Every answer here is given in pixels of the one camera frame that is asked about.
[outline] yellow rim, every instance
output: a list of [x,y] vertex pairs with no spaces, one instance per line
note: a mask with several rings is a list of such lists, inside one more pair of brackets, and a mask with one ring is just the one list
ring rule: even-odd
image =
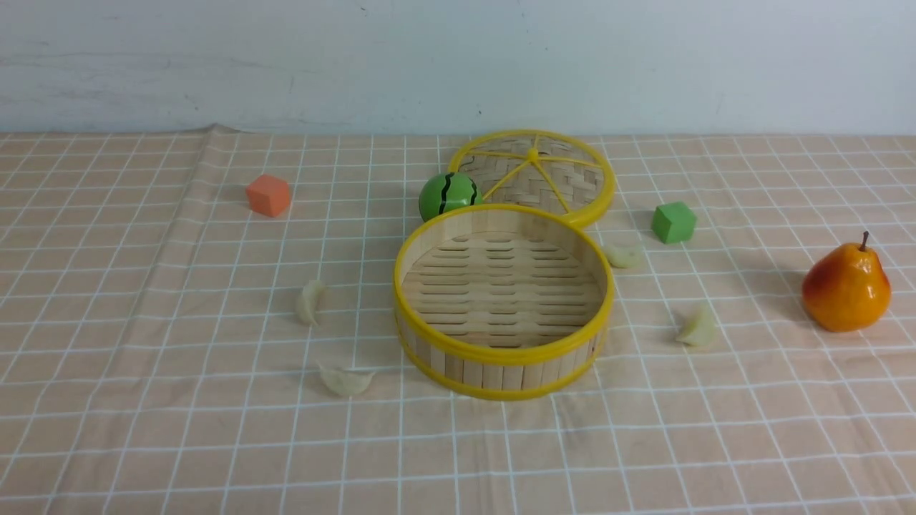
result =
[[[569,143],[570,145],[573,145],[583,150],[585,153],[591,156],[592,159],[594,159],[594,163],[586,163],[578,159],[554,158],[554,157],[537,158],[536,160],[532,160],[531,156],[520,156],[520,155],[504,153],[504,152],[488,152],[488,151],[474,152],[473,151],[474,148],[484,144],[485,142],[491,139],[496,139],[499,137],[512,137],[512,136],[534,136],[534,143],[532,144],[531,147],[535,149],[538,147],[538,140],[540,139],[540,137],[551,137],[553,139],[559,139],[560,141],[564,141],[566,143]],[[566,210],[566,214],[562,215],[561,218],[564,221],[572,225],[575,225],[577,227],[587,227],[588,225],[594,224],[602,216],[604,216],[605,213],[607,213],[607,210],[610,209],[611,207],[611,202],[614,200],[614,192],[616,190],[616,176],[614,174],[614,169],[611,168],[611,164],[607,162],[607,159],[605,158],[605,156],[599,154],[597,151],[594,150],[594,148],[592,148],[591,146],[583,143],[582,141],[574,137],[568,137],[563,134],[558,134],[555,132],[550,132],[550,131],[545,131],[545,130],[534,130],[534,129],[508,130],[508,131],[502,131],[502,132],[495,132],[495,133],[488,134],[488,135],[479,137],[477,139],[474,139],[468,142],[467,144],[465,144],[463,147],[459,148],[458,151],[455,153],[455,155],[452,157],[452,160],[449,162],[449,171],[457,172],[458,169],[461,167],[464,156],[468,154],[475,154],[475,155],[479,154],[479,155],[484,155],[484,156],[504,156],[504,157],[511,157],[511,158],[520,158],[523,160],[523,162],[520,165],[518,165],[517,167],[515,167],[512,171],[510,171],[506,175],[506,177],[504,177],[499,182],[497,182],[493,186],[493,188],[490,188],[490,191],[486,192],[484,196],[482,197],[483,199],[489,198],[489,196],[493,194],[493,191],[495,191],[497,188],[505,184],[506,181],[508,181],[512,176],[518,173],[519,170],[525,168],[526,165],[531,164],[532,166],[534,166],[535,170],[540,172],[540,174],[544,177],[544,180],[547,181],[547,183],[551,186],[551,189],[553,189],[553,194],[557,196],[557,200]],[[586,205],[582,209],[579,209],[578,211],[572,211],[569,205],[566,203],[565,199],[563,199],[562,195],[560,195],[560,190],[559,188],[557,188],[556,183],[553,182],[553,179],[551,179],[550,174],[548,174],[541,167],[538,161],[569,161],[573,163],[584,164],[587,166],[597,166],[601,168],[602,172],[604,173],[604,183],[601,185],[601,191],[598,193],[598,196],[595,197],[595,199],[591,201],[588,205]]]
[[[605,299],[601,302],[601,307],[598,308],[598,312],[595,314],[592,320],[590,320],[586,325],[584,325],[575,333],[565,336],[555,342],[550,342],[546,345],[528,349],[494,349],[490,347],[471,345],[453,338],[447,334],[441,333],[440,331],[432,328],[432,326],[420,318],[417,312],[410,307],[410,305],[407,303],[407,300],[404,298],[404,290],[400,284],[400,280],[398,280],[400,277],[401,268],[403,267],[404,254],[407,252],[407,249],[410,248],[410,246],[418,237],[423,235],[431,227],[443,222],[444,220],[447,220],[453,216],[459,216],[461,214],[473,211],[488,210],[518,211],[521,213],[534,214],[536,216],[549,218],[556,223],[569,227],[583,241],[585,241],[586,245],[588,245],[589,248],[595,252],[597,256],[599,256],[599,262],[601,263],[605,276],[607,277],[607,294],[605,295]],[[554,358],[564,356],[572,349],[583,345],[584,342],[594,338],[598,332],[605,327],[605,324],[609,320],[611,314],[611,306],[614,303],[614,278],[611,273],[611,267],[607,263],[607,259],[604,258],[604,254],[602,253],[601,248],[594,242],[594,240],[585,232],[583,232],[582,229],[570,224],[566,220],[563,220],[556,214],[547,213],[540,209],[535,209],[525,205],[492,203],[477,204],[458,208],[432,218],[429,222],[418,227],[413,232],[413,234],[407,238],[407,241],[404,242],[404,245],[401,246],[401,249],[398,252],[398,258],[395,260],[393,277],[395,289],[395,306],[397,307],[397,313],[405,317],[407,324],[414,332],[416,332],[421,338],[429,342],[431,345],[435,345],[436,347],[440,348],[441,351],[445,354],[460,357],[461,359],[478,361],[486,365],[524,367],[525,365],[550,361]]]
[[414,367],[418,368],[420,372],[422,372],[427,378],[432,379],[447,389],[453,390],[455,393],[467,395],[468,397],[477,397],[478,399],[484,400],[536,399],[537,397],[543,397],[549,393],[553,393],[554,391],[566,388],[576,379],[580,378],[582,374],[588,371],[594,361],[601,355],[601,350],[605,346],[604,340],[599,341],[594,347],[594,354],[586,359],[585,363],[583,363],[581,367],[575,369],[565,378],[558,379],[550,384],[546,384],[534,389],[486,389],[473,387],[464,383],[459,383],[454,379],[449,379],[420,361],[420,358],[414,354],[412,350],[410,350],[410,347],[407,345],[407,342],[404,339],[404,335],[400,332],[400,328],[398,328],[398,340],[400,340],[401,348],[404,349],[404,354],[407,355],[410,362],[413,363]]

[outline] orange pear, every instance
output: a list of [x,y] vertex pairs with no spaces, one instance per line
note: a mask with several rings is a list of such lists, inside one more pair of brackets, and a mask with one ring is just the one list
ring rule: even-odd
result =
[[873,248],[844,243],[822,257],[805,276],[801,302],[824,329],[844,333],[865,329],[890,306],[891,287]]

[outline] toy food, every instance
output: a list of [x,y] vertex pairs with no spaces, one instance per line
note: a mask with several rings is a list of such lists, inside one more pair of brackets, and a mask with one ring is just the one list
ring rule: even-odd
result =
[[613,243],[605,243],[602,249],[605,251],[607,262],[614,268],[634,268],[642,264],[642,245],[618,247]]
[[440,173],[426,181],[420,191],[420,218],[429,222],[433,216],[474,205],[479,200],[477,185],[463,173]]
[[696,214],[681,201],[660,205],[652,215],[652,232],[666,245],[689,240],[694,227]]
[[369,388],[375,372],[361,373],[337,367],[325,367],[318,364],[319,374],[324,386],[341,397],[352,397]]
[[890,306],[891,288],[878,259],[862,244],[844,243],[814,263],[801,283],[801,302],[824,329],[844,333],[877,322]]
[[707,346],[718,336],[713,308],[704,302],[697,309],[690,321],[684,325],[675,341],[690,346]]
[[318,300],[324,293],[324,284],[317,279],[312,279],[299,293],[296,299],[296,315],[302,323],[318,325],[315,320],[315,311],[318,309]]
[[245,188],[248,207],[258,214],[275,218],[292,202],[289,184],[273,175],[261,175]]

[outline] green cube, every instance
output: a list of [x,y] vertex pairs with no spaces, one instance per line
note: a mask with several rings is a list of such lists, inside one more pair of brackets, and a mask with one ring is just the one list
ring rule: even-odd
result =
[[652,232],[666,245],[689,240],[695,227],[696,214],[681,201],[660,205],[652,215]]

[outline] toy watermelon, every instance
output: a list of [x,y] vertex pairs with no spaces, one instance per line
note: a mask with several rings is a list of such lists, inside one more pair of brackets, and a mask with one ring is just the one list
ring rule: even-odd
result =
[[474,205],[480,199],[477,185],[463,173],[440,173],[429,179],[420,191],[420,217],[428,222],[452,209]]

